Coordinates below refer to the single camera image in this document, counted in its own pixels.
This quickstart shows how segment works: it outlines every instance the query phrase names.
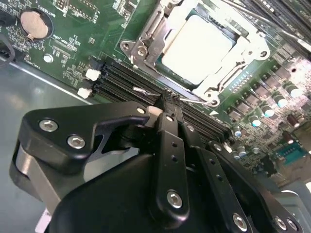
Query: chip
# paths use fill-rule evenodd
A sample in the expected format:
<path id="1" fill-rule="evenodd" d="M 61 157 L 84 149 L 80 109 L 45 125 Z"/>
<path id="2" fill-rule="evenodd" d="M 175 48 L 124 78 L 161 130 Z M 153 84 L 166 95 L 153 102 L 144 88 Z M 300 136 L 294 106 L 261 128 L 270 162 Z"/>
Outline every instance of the chip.
<path id="1" fill-rule="evenodd" d="M 281 77 L 281 78 L 285 78 L 285 79 L 289 79 L 291 77 L 291 74 L 288 70 L 286 70 L 284 67 L 279 67 L 276 71 L 274 71 L 274 73 Z"/>
<path id="2" fill-rule="evenodd" d="M 238 110 L 240 110 L 242 113 L 247 113 L 251 107 L 249 105 L 247 105 L 246 103 L 244 103 L 243 101 L 238 101 L 235 105 L 237 107 Z"/>
<path id="3" fill-rule="evenodd" d="M 228 109 L 227 113 L 232 119 L 238 120 L 241 118 L 241 114 L 234 109 Z"/>
<path id="4" fill-rule="evenodd" d="M 253 93 L 251 93 L 251 92 L 245 93 L 243 97 L 244 97 L 244 99 L 245 99 L 248 103 L 250 103 L 250 104 L 252 104 L 252 105 L 257 105 L 258 103 L 261 102 L 261 100 L 258 99 L 258 98 L 257 98 Z"/>
<path id="5" fill-rule="evenodd" d="M 253 90 L 261 97 L 269 96 L 271 93 L 259 83 L 253 85 Z"/>
<path id="6" fill-rule="evenodd" d="M 262 80 L 264 81 L 265 84 L 267 84 L 271 88 L 280 87 L 281 86 L 281 84 L 274 77 L 272 77 L 269 74 L 263 76 Z"/>
<path id="7" fill-rule="evenodd" d="M 233 42 L 222 31 L 194 15 L 187 20 L 161 61 L 180 77 L 199 84 L 221 68 L 222 59 L 232 47 Z"/>
<path id="8" fill-rule="evenodd" d="M 311 106 L 308 103 L 306 103 L 301 108 L 302 110 L 308 112 L 311 109 Z"/>

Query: green circuit board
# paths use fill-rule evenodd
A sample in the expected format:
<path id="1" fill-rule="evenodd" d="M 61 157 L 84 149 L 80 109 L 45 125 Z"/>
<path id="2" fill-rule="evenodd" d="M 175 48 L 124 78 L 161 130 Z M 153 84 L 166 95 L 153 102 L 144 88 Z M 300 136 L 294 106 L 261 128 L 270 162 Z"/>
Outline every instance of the green circuit board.
<path id="1" fill-rule="evenodd" d="M 120 49 L 120 41 L 137 39 L 154 10 L 156 2 L 156 0 L 1 0 L 0 9 L 17 17 L 26 8 L 38 8 L 45 12 L 53 22 L 54 32 L 50 38 L 32 42 L 21 33 L 18 23 L 7 28 L 0 27 L 0 31 L 8 36 L 14 48 L 26 54 L 23 62 L 71 87 L 78 88 L 91 56 L 100 60 L 110 57 L 132 69 L 132 64 Z M 293 1 L 292 4 L 298 12 L 302 12 L 303 6 L 297 1 Z M 252 18 L 249 20 L 259 29 L 263 27 L 260 21 Z M 286 115 L 291 113 L 296 116 L 303 115 L 304 121 L 307 121 L 310 115 L 310 109 L 301 108 L 310 103 L 306 97 L 311 87 L 309 81 L 311 74 L 308 72 L 310 64 L 273 29 L 270 29 L 266 35 L 266 40 L 271 50 L 270 58 L 266 61 L 253 61 L 220 94 L 221 103 L 218 107 L 192 104 L 202 112 L 202 117 L 210 117 L 228 127 L 239 125 L 247 132 L 239 139 L 249 154 L 243 160 L 244 164 L 253 165 L 265 153 L 271 153 L 269 145 L 280 141 L 281 133 L 278 126 L 285 120 Z M 46 63 L 43 60 L 46 53 L 53 56 L 52 63 Z M 273 105 L 278 115 L 277 119 L 264 118 L 259 106 L 254 106 L 239 120 L 232 119 L 227 113 L 228 108 L 233 106 L 243 93 L 251 89 L 252 85 L 263 75 L 274 75 L 280 67 L 285 67 L 290 75 L 290 81 L 301 88 L 305 95 L 292 99 L 283 90 L 283 85 L 289 82 L 289 79 L 279 77 L 278 81 L 282 86 L 270 88 L 269 91 L 271 94 L 281 92 L 289 100 L 290 105 L 283 109 L 278 109 Z M 147 74 L 139 70 L 136 72 L 155 85 L 165 87 L 164 84 Z M 102 102 L 106 101 L 99 95 L 95 95 L 94 98 Z M 271 96 L 261 98 L 263 102 L 271 102 L 271 99 Z M 248 121 L 250 115 L 258 116 L 263 124 L 259 128 L 252 127 Z M 284 130 L 292 131 L 293 129 L 286 125 Z M 283 146 L 282 143 L 274 144 L 273 151 Z M 259 147 L 262 154 L 252 154 L 253 147 Z"/>

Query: black plastic bracket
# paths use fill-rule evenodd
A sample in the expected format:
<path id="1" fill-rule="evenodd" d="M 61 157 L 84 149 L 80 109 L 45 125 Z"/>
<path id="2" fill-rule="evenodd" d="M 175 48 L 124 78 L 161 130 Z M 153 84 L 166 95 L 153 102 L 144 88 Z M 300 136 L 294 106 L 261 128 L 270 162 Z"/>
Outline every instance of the black plastic bracket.
<path id="1" fill-rule="evenodd" d="M 234 192 L 259 232 L 303 232 L 292 215 L 224 147 L 215 141 L 209 142 L 207 147 L 217 155 Z M 288 219 L 297 227 L 297 231 L 289 225 Z"/>
<path id="2" fill-rule="evenodd" d="M 56 122 L 57 130 L 42 130 L 39 123 L 45 119 Z M 149 113 L 136 102 L 34 110 L 24 116 L 18 140 L 28 154 L 64 174 L 73 174 L 83 168 L 94 152 L 96 135 L 122 125 L 143 125 L 148 119 Z M 68 144 L 68 138 L 73 135 L 84 140 L 82 148 L 75 149 Z"/>
<path id="3" fill-rule="evenodd" d="M 150 213 L 165 229 L 175 229 L 189 216 L 184 142 L 178 137 L 178 122 L 161 113 L 156 123 L 155 170 Z"/>
<path id="4" fill-rule="evenodd" d="M 210 205 L 209 216 L 220 232 L 252 233 L 247 217 L 235 196 L 233 189 L 216 155 L 203 149 L 198 132 L 187 123 L 181 125 L 187 154 L 191 154 L 191 163 L 203 178 L 205 191 Z"/>

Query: electrolytic capacitor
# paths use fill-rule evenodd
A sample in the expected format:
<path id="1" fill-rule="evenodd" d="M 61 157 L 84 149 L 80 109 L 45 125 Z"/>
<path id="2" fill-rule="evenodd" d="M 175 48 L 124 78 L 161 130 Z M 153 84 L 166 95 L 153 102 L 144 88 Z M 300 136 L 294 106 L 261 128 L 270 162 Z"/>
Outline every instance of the electrolytic capacitor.
<path id="1" fill-rule="evenodd" d="M 269 105 L 263 105 L 261 106 L 261 110 L 264 113 L 265 117 L 272 117 L 275 112 Z"/>
<path id="2" fill-rule="evenodd" d="M 259 120 L 258 116 L 250 116 L 249 122 L 251 122 L 253 127 L 259 127 L 261 125 L 261 121 Z"/>
<path id="3" fill-rule="evenodd" d="M 291 136 L 291 134 L 290 134 L 288 131 L 284 131 L 284 132 L 282 133 L 282 136 L 283 136 L 284 140 L 285 140 L 288 144 L 294 143 L 294 139 L 293 139 L 293 137 Z"/>
<path id="4" fill-rule="evenodd" d="M 297 128 L 300 126 L 300 123 L 298 122 L 297 118 L 295 118 L 292 114 L 288 115 L 286 117 L 288 123 L 290 123 L 291 126 L 294 128 Z"/>
<path id="5" fill-rule="evenodd" d="M 293 98 L 300 97 L 302 95 L 302 90 L 300 90 L 298 87 L 296 87 L 294 84 L 290 84 L 285 87 L 285 90 L 288 92 L 288 94 L 291 95 Z"/>
<path id="6" fill-rule="evenodd" d="M 245 147 L 244 146 L 239 146 L 237 148 L 238 154 L 240 158 L 243 158 L 246 155 Z"/>
<path id="7" fill-rule="evenodd" d="M 259 154 L 260 153 L 260 149 L 258 147 L 254 147 L 254 148 L 252 148 L 252 152 L 254 154 Z"/>
<path id="8" fill-rule="evenodd" d="M 233 133 L 236 137 L 241 137 L 242 136 L 242 132 L 239 126 L 234 126 L 233 127 Z"/>
<path id="9" fill-rule="evenodd" d="M 237 151 L 234 150 L 234 151 L 232 151 L 231 154 L 232 154 L 233 158 L 235 158 L 236 160 L 240 160 L 241 159 Z"/>
<path id="10" fill-rule="evenodd" d="M 285 99 L 282 95 L 278 94 L 273 97 L 274 101 L 277 103 L 277 105 L 282 108 L 285 107 L 288 104 L 287 99 Z"/>

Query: screw hole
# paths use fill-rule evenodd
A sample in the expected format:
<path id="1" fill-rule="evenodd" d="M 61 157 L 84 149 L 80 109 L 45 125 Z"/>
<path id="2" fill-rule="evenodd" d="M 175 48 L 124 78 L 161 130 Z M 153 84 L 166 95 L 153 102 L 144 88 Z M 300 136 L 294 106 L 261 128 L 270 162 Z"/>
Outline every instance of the screw hole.
<path id="1" fill-rule="evenodd" d="M 216 178 L 217 178 L 220 182 L 224 181 L 223 178 L 222 178 L 220 175 L 216 175 Z"/>
<path id="2" fill-rule="evenodd" d="M 217 101 L 216 101 L 216 100 L 213 100 L 213 101 L 211 102 L 211 105 L 213 105 L 213 106 L 217 105 Z"/>
<path id="3" fill-rule="evenodd" d="M 260 57 L 265 57 L 265 56 L 267 56 L 267 54 L 268 54 L 267 51 L 262 51 L 260 54 Z"/>
<path id="4" fill-rule="evenodd" d="M 177 163 L 177 162 L 178 162 L 178 159 L 176 158 L 176 156 L 175 156 L 175 155 L 172 155 L 172 160 L 173 160 L 175 163 Z"/>

